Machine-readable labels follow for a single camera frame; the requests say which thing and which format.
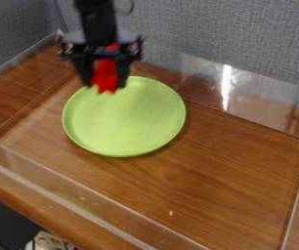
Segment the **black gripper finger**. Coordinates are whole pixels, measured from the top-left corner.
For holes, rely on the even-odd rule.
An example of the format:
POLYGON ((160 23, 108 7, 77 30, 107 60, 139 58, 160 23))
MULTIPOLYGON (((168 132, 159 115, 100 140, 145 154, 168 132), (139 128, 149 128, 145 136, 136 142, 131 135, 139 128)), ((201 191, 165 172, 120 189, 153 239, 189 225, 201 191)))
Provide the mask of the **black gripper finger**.
POLYGON ((116 73, 117 73, 117 87, 124 88, 127 86, 127 80, 131 74, 132 61, 121 59, 116 61, 116 73))
POLYGON ((75 65, 84 84, 89 86, 92 78, 92 61, 88 58, 77 58, 75 65))

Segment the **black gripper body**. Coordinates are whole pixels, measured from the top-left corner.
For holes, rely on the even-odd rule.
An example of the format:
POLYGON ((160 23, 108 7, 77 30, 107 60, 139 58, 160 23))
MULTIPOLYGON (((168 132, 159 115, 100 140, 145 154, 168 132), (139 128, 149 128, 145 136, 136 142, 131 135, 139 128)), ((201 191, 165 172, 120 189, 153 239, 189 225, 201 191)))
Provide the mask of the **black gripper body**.
POLYGON ((119 29, 116 41, 99 47, 89 46, 81 30, 56 36, 60 45, 60 55, 71 62, 91 60, 124 60, 133 63, 143 59, 145 37, 141 33, 119 29))

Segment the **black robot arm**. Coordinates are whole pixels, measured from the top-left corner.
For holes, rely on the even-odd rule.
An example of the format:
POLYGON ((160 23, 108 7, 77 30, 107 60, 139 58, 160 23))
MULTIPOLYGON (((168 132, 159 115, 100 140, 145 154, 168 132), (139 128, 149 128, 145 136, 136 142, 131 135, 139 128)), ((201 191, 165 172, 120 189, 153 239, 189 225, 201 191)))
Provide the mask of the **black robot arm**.
POLYGON ((75 8, 81 29, 57 38, 60 55, 88 87, 115 93, 127 87, 132 64, 143 59, 144 35, 117 25, 113 0, 75 0, 75 8))

